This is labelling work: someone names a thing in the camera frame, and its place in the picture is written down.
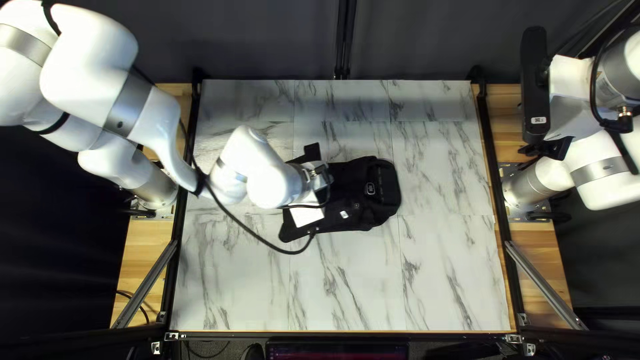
marble tile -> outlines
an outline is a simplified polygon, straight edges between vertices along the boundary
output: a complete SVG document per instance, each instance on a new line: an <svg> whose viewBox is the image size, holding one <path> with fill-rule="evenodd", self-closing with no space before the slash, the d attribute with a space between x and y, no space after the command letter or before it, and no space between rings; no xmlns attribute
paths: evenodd
<svg viewBox="0 0 640 360"><path fill-rule="evenodd" d="M388 82L391 121L477 121L469 81Z"/></svg>
<svg viewBox="0 0 640 360"><path fill-rule="evenodd" d="M389 121L387 81L296 81L296 119Z"/></svg>
<svg viewBox="0 0 640 360"><path fill-rule="evenodd" d="M477 122L392 122L400 215L492 215Z"/></svg>
<svg viewBox="0 0 640 360"><path fill-rule="evenodd" d="M405 329L397 217L313 241L291 258L290 330Z"/></svg>
<svg viewBox="0 0 640 360"><path fill-rule="evenodd" d="M278 240L282 217L246 215L247 226ZM252 238L225 215L188 210L180 252L172 328L286 330L289 257Z"/></svg>
<svg viewBox="0 0 640 360"><path fill-rule="evenodd" d="M304 154L304 146L320 144L323 159L341 162L374 155L392 160L389 122L329 122L296 120L293 124L294 157Z"/></svg>
<svg viewBox="0 0 640 360"><path fill-rule="evenodd" d="M200 116L206 119L293 121L294 80L205 80Z"/></svg>
<svg viewBox="0 0 640 360"><path fill-rule="evenodd" d="M467 82L450 81L206 81L195 145L204 171L246 124L284 160L313 142L326 161L393 160L403 205L380 227L319 234L306 252L286 256L212 200L190 195L171 327L508 329L479 127L465 91ZM285 249L307 240L279 241L280 210L248 199L229 210Z"/></svg>
<svg viewBox="0 0 640 360"><path fill-rule="evenodd" d="M400 216L408 330L509 330L493 216Z"/></svg>

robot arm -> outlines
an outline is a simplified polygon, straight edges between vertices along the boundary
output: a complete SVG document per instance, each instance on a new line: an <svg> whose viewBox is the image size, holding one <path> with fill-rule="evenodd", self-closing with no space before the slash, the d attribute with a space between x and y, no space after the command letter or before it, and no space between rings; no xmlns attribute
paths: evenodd
<svg viewBox="0 0 640 360"><path fill-rule="evenodd" d="M602 116L631 116L640 104L640 32L604 52L595 78L595 104ZM556 55L549 72L551 129L545 140L572 137L564 159L541 158L503 182L506 202L521 210L574 186L585 206L612 208L640 200L640 176L629 171L620 150L590 109L594 59ZM640 165L640 118L633 131L620 134L630 157Z"/></svg>
<svg viewBox="0 0 640 360"><path fill-rule="evenodd" d="M22 36L20 46L0 46L0 55L9 59L8 66L0 67L0 81L7 84L0 90L3 125L41 130L65 111L71 116L64 125L44 136L79 151L78 162L85 170L130 189L148 208L171 203L175 187L135 149L135 143L141 143L158 154L179 185L194 191L198 176L175 146L177 101L129 73L138 52L133 35L114 20L75 6L56 4L51 13L60 37L36 1L14 0L0 12L0 26ZM262 208L317 205L314 191L331 182L320 169L326 165L284 163L263 136L240 126L207 181L223 204L235 204L248 194ZM212 197L207 191L202 194Z"/></svg>
<svg viewBox="0 0 640 360"><path fill-rule="evenodd" d="M56 4L61 35L40 75L57 108L154 150L176 182L196 188L193 169L175 148L180 106L173 96L129 73L138 53L133 34L101 14Z"/></svg>
<svg viewBox="0 0 640 360"><path fill-rule="evenodd" d="M287 164L260 133L243 125L231 134L209 182L223 204L238 203L248 195L264 209L301 203L317 205L313 194L331 183L326 173L314 171L326 168L323 165L320 161Z"/></svg>
<svg viewBox="0 0 640 360"><path fill-rule="evenodd" d="M61 35L40 76L44 97L68 113L150 147L179 185L196 190L195 171L175 148L178 102L129 73L138 52L133 35L114 20L82 8L56 4L51 13ZM223 204L235 204L248 194L262 208L277 208L321 188L309 185L317 182L313 178L303 167L285 164L254 129L240 126L209 182ZM208 192L202 195L211 197Z"/></svg>
<svg viewBox="0 0 640 360"><path fill-rule="evenodd" d="M136 149L136 144L63 111L43 98L42 65L58 36L37 1L18 0L0 11L0 126L23 125L56 145L79 152L86 171L136 194L147 208L173 202L173 181Z"/></svg>

black cable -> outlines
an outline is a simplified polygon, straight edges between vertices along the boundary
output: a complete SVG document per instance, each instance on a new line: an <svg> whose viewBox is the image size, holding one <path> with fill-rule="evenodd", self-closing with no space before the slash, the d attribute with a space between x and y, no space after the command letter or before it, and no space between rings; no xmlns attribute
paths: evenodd
<svg viewBox="0 0 640 360"><path fill-rule="evenodd" d="M49 23L49 26L56 33L56 35L60 36L60 34L62 34L60 32L60 28L58 27L58 24L55 21L53 21L53 17L51 16L51 7L55 3L56 3L55 0L42 0L42 2L40 3L40 6L42 6L42 11L44 12L44 17L45 17L45 19L47 19L47 22Z"/></svg>
<svg viewBox="0 0 640 360"><path fill-rule="evenodd" d="M124 292L123 292L123 291L121 291L121 290L116 290L116 294L118 294L118 295L122 295L122 296L124 296L124 297L126 297L126 298L129 298L129 300L131 300L131 295L129 295L129 294L127 294L127 293L124 293ZM143 314L143 315L145 315L145 319L147 319L147 325L149 325L149 324L150 324L150 322L149 322L149 315L147 315L147 312L142 308L142 305L140 306L140 311L142 311L142 314Z"/></svg>
<svg viewBox="0 0 640 360"><path fill-rule="evenodd" d="M180 119L180 128L182 129L182 133L184 134L184 138L186 140L187 138L187 129L184 127L184 124L182 123L182 119ZM200 167L198 166L198 164L196 163L195 157L193 156L193 149L191 148L189 142L187 143L187 149L186 151L188 152L189 155L191 155L191 159L193 162L193 166L195 167L196 172L198 172L199 174L204 174L202 172L202 169L200 169ZM237 223L240 227L243 228L243 230L245 230L247 233L249 233L251 236L253 236L256 240L258 240L259 242L267 245L269 248L281 253L281 254L286 254L286 255L298 255L301 254L303 251L305 251L307 249L307 247L309 246L309 244L311 244L311 240L313 240L313 238L316 236L316 233L313 231L309 231L309 240L307 241L307 243L300 249L298 250L285 250L285 249L281 249L279 247L277 247L276 245L273 245L272 243L268 242L267 240L265 240L263 237L261 237L260 235L256 234L253 230L251 230L247 225L245 225L244 223L242 223L242 221L238 220L233 214L231 214L229 212L229 210L227 210L227 208L220 203L220 201L218 200L218 197L216 196L216 194L213 192L213 189L211 189L211 186L209 185L209 182L206 181L206 179L203 181L205 188L207 188L207 190L209 191L209 193L211 194L211 196L213 197L213 200L216 202L216 204L220 207L220 209L222 210L222 212L224 212L226 214L226 216L228 216L229 218L231 218L231 220L233 220L235 223Z"/></svg>
<svg viewBox="0 0 640 360"><path fill-rule="evenodd" d="M142 70L140 70L140 68L138 68L137 66L131 65L131 68L134 69L138 73L138 75L140 75L141 78L143 78L145 81L147 81L151 85L156 84L155 82L153 82L153 80L151 80L150 77L148 77L144 72L142 72Z"/></svg>
<svg viewBox="0 0 640 360"><path fill-rule="evenodd" d="M231 343L231 341L227 341L227 343L225 344L225 346L224 346L224 347L222 347L222 350L220 350L219 352L217 352L217 353L215 353L215 354L213 354L213 355L208 355L208 356L203 356L203 355L200 355L200 354L198 354L197 352L195 352L193 349L191 349L191 346L189 345L189 342L188 342L188 341L185 341L184 343L185 343L185 344L186 344L186 346L187 346L187 350L188 350L188 352L187 352L187 356L188 356L190 359L191 359L191 357L189 356L189 354L196 355L197 357L200 357L200 358L202 358L202 359L213 359L214 357L216 357L216 356L218 356L218 355L222 354L222 352L223 352L223 351L225 351L225 349L227 348L227 346L229 346L229 344Z"/></svg>
<svg viewBox="0 0 640 360"><path fill-rule="evenodd" d="M58 130L59 128L61 128L62 125L64 125L67 122L68 119L69 119L69 113L63 112L62 115L60 115L60 117L56 120L56 122L54 122L51 126L47 127L46 129L32 130L32 131L34 134L48 135L53 133L55 130Z"/></svg>
<svg viewBox="0 0 640 360"><path fill-rule="evenodd" d="M619 33L612 34L605 42L602 43L602 46L600 46L600 50L598 50L598 54L593 59L593 64L591 66L591 77L589 79L589 108L591 109L591 114L593 115L594 119L596 119L596 121L600 124L600 126L604 127L605 129L615 131L617 133L630 132L630 128L628 125L630 122L632 126L633 118L629 117L631 119L626 119L626 121L623 122L622 121L623 118L627 118L627 117L620 117L619 120L611 120L611 119L603 119L602 116L600 116L600 112L598 112L598 105L596 103L596 79L598 78L598 65L600 64L600 60L602 59L602 55L604 54L605 50L609 48L609 43L613 39L615 39L616 36L624 32L631 26L634 26L634 25L631 24L631 25L625 26Z"/></svg>

black bag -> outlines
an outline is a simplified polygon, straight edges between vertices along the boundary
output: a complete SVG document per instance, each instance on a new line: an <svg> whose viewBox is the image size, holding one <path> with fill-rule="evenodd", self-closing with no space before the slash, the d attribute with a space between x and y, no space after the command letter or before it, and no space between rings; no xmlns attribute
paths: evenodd
<svg viewBox="0 0 640 360"><path fill-rule="evenodd" d="M319 160L315 143L305 147L305 155L290 162ZM384 224L401 203L400 186L394 165L375 156L365 156L345 163L329 163L333 176L330 198L324 205L324 218L296 227L291 212L282 210L283 224L278 237L290 242L309 232L368 231Z"/></svg>

silver joint ring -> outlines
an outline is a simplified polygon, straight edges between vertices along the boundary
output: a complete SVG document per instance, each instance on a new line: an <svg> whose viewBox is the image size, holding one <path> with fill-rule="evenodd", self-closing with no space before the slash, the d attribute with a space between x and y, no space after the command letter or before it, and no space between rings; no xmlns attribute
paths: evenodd
<svg viewBox="0 0 640 360"><path fill-rule="evenodd" d="M572 171L571 178L573 179L575 186L578 187L590 181L625 171L629 171L625 160L622 156L615 156L613 158L584 165L583 167Z"/></svg>
<svg viewBox="0 0 640 360"><path fill-rule="evenodd" d="M218 167L220 167L220 169L223 169L223 168L225 168L227 166L227 164L225 164L225 162L222 161L222 159L220 157L218 157L218 159L216 160L216 165ZM234 173L236 173L236 180L242 181L243 183L246 183L246 176L240 174L239 172L237 172L237 171L235 171L235 170L233 170L231 168L229 170L231 170Z"/></svg>
<svg viewBox="0 0 640 360"><path fill-rule="evenodd" d="M145 107L152 86L129 73L107 115L104 128L124 138L129 136Z"/></svg>
<svg viewBox="0 0 640 360"><path fill-rule="evenodd" d="M39 38L7 24L0 24L0 47L13 50L40 67L44 66L51 52L51 48Z"/></svg>

